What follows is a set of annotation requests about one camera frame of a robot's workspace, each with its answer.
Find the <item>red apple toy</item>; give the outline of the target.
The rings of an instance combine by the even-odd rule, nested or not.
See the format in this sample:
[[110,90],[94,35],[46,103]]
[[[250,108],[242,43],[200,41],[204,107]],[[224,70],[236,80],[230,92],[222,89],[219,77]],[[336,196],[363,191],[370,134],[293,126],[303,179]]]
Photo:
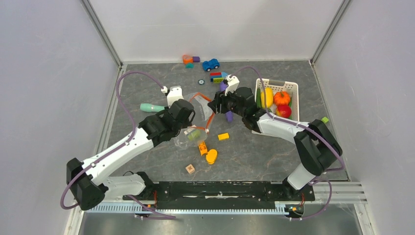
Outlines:
[[276,115],[282,118],[289,118],[292,114],[291,107],[289,105],[278,105],[276,108]]

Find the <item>clear zip bag orange zipper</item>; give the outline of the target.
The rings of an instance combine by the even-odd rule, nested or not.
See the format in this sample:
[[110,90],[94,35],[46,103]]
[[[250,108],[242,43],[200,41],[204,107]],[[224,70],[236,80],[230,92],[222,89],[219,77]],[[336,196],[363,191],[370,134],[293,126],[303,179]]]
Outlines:
[[[208,121],[213,114],[212,110],[208,107],[209,101],[200,94],[186,94],[184,95],[184,99],[193,105],[195,115],[191,125],[183,129],[180,134],[173,139],[175,146],[182,150],[190,147],[196,147],[201,141],[205,141],[207,139],[210,126]],[[199,129],[201,131],[201,136],[197,141],[190,141],[186,135],[189,131],[194,129]]]

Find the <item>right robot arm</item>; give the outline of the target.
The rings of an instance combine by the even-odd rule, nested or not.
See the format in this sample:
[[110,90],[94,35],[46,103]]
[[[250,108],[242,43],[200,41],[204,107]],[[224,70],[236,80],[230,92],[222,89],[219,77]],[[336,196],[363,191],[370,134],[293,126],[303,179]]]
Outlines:
[[306,184],[332,171],[335,161],[344,163],[342,149],[323,121],[298,122],[271,114],[268,109],[257,106],[250,88],[217,92],[208,106],[216,114],[233,112],[241,116],[249,130],[284,139],[296,146],[300,164],[284,179],[282,187],[283,195],[289,200],[297,199]]

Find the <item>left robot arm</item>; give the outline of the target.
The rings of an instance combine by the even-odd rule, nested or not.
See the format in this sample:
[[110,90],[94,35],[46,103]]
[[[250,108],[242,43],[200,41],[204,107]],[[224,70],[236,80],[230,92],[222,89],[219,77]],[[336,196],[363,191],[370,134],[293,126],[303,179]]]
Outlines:
[[192,125],[194,116],[194,106],[179,99],[169,108],[147,116],[130,134],[105,151],[83,161],[69,160],[64,192],[71,192],[75,206],[83,211],[94,208],[106,197],[137,195],[149,199],[154,187],[140,175],[111,177],[111,174],[139,154],[178,136],[182,129]]

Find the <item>long green cucumber toy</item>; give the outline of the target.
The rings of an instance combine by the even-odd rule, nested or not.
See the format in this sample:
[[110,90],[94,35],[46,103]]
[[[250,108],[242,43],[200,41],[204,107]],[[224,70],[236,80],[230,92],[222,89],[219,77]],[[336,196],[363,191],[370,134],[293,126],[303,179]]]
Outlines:
[[262,104],[261,104],[261,90],[258,88],[256,89],[256,106],[257,108],[262,108]]

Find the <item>multicolour brick stack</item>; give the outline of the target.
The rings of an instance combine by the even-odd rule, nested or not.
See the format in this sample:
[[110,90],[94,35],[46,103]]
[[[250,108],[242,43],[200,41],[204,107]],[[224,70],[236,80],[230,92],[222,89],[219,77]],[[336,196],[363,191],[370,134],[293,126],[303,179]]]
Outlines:
[[211,72],[209,76],[212,83],[221,83],[228,74],[226,72]]

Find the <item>yellow brick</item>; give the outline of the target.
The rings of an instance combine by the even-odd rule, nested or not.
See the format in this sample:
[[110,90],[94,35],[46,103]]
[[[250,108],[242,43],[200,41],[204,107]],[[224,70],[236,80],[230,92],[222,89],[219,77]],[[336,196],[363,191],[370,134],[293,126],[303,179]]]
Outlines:
[[219,134],[217,137],[219,141],[227,140],[230,138],[229,133]]

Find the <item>blue toy car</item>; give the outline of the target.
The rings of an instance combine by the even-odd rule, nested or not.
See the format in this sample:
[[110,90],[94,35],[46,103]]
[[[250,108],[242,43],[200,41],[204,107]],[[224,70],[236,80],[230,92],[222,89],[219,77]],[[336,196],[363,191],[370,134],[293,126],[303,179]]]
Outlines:
[[202,63],[202,67],[204,71],[211,71],[213,69],[217,69],[220,67],[220,63],[217,59],[213,58],[209,61],[204,61]]

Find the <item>orange pumpkin toy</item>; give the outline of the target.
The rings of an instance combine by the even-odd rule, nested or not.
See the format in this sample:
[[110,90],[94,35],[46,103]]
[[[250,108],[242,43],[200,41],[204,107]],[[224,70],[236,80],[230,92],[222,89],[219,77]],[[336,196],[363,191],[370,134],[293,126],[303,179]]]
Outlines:
[[276,92],[274,97],[273,97],[273,101],[274,101],[274,104],[276,106],[278,106],[278,105],[288,105],[290,100],[291,100],[291,97],[290,97],[289,93],[286,92],[286,91]]

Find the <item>orange brick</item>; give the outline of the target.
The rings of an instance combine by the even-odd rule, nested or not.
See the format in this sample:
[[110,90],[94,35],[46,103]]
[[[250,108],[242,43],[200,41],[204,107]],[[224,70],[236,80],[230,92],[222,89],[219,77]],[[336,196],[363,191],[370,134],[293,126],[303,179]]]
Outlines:
[[204,141],[201,141],[198,144],[198,149],[199,149],[199,152],[200,152],[201,156],[203,156],[203,155],[205,155],[205,154],[208,153],[208,149],[207,149],[207,146],[206,146],[206,144],[205,144]]

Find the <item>teal small block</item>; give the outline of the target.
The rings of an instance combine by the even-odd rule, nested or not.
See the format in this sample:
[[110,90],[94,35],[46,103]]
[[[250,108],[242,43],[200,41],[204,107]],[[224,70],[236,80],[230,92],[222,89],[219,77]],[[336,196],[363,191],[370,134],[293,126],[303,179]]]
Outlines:
[[193,64],[193,63],[187,63],[187,64],[185,65],[185,68],[186,68],[186,69],[191,69],[191,68],[194,68],[194,64]]

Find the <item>green chili pepper toy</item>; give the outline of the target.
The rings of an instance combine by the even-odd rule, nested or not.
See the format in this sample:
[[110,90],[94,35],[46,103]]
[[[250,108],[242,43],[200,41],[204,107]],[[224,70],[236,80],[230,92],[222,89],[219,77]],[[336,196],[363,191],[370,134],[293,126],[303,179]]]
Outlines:
[[293,100],[291,98],[291,100],[290,100],[290,102],[288,104],[288,106],[290,107],[290,110],[291,110],[291,113],[290,113],[290,116],[288,117],[288,119],[292,119],[292,114],[293,114],[292,102],[293,102]]

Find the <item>orange oval block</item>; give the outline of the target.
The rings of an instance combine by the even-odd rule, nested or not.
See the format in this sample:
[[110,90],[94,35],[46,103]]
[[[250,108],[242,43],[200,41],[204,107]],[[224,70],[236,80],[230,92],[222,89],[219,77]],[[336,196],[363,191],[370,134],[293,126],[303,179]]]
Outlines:
[[206,161],[208,164],[212,165],[215,163],[218,156],[218,152],[216,149],[211,149],[206,154]]

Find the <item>white plastic basket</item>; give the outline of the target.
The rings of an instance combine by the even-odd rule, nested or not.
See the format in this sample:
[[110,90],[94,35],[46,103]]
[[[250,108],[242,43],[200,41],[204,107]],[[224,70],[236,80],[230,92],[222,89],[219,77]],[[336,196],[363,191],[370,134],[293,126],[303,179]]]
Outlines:
[[[255,102],[258,108],[262,108],[264,102],[267,102],[267,108],[273,115],[281,118],[287,118],[293,121],[299,121],[299,89],[297,83],[258,78],[255,84]],[[266,129],[265,133],[252,131],[253,134],[259,134],[269,137],[281,138],[289,142],[294,141],[296,130],[294,126],[280,122],[277,126],[278,133]]]

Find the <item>wooden cube with X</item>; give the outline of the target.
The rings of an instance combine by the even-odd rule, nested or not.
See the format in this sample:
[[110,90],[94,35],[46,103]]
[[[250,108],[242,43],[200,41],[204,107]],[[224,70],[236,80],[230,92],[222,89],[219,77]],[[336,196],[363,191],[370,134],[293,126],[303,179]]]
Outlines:
[[195,168],[192,164],[189,164],[185,167],[186,171],[188,172],[188,174],[192,174],[195,172]]

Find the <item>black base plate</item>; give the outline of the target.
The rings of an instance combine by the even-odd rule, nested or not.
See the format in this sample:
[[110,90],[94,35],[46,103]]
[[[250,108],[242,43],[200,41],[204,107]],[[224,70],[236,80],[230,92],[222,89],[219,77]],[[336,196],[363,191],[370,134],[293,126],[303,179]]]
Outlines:
[[145,188],[133,198],[154,201],[161,210],[272,209],[275,202],[304,203],[315,200],[312,186],[291,189],[287,182],[272,181],[159,181],[137,172]]

